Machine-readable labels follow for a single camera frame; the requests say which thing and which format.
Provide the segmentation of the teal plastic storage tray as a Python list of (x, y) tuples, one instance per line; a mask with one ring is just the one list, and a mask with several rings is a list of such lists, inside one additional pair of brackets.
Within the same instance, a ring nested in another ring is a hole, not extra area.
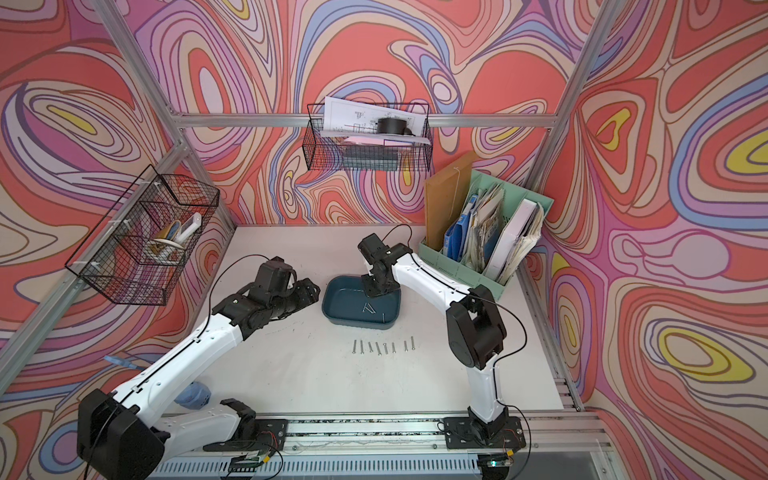
[(333, 324), (355, 328), (386, 330), (400, 313), (401, 293), (368, 297), (359, 276), (342, 275), (330, 280), (321, 310)]

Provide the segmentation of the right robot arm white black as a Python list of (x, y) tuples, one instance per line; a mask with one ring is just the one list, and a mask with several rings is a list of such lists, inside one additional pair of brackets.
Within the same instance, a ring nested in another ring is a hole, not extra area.
[(406, 287), (445, 315), (448, 344), (467, 368), (470, 386), (468, 437), (488, 445), (504, 429), (508, 408), (497, 399), (492, 362), (503, 351), (507, 336), (492, 292), (470, 287), (427, 265), (402, 244), (387, 246), (376, 234), (358, 244), (368, 273), (361, 277), (364, 292), (374, 298)]

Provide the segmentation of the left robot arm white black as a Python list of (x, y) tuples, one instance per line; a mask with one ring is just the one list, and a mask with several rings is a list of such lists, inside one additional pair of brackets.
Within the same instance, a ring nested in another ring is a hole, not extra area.
[(112, 391), (96, 389), (80, 402), (76, 450), (86, 472), (146, 479), (160, 463), (207, 445), (257, 445), (268, 434), (255, 412), (234, 398), (174, 420), (162, 416), (225, 353), (319, 297), (319, 286), (298, 278), (281, 257), (265, 259), (254, 281), (210, 305), (202, 324), (159, 360)]

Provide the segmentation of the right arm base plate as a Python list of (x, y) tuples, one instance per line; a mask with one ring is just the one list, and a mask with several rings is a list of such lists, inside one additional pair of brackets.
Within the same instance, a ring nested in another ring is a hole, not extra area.
[(445, 417), (438, 422), (449, 450), (505, 449), (517, 452), (527, 447), (525, 430), (516, 416), (500, 416), (486, 424), (470, 416)]

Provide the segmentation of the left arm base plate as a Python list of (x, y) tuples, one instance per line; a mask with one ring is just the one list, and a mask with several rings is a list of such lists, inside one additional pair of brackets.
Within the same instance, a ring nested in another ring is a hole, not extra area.
[(286, 419), (267, 418), (249, 421), (238, 427), (233, 438), (202, 447), (205, 452), (282, 451), (287, 438)]

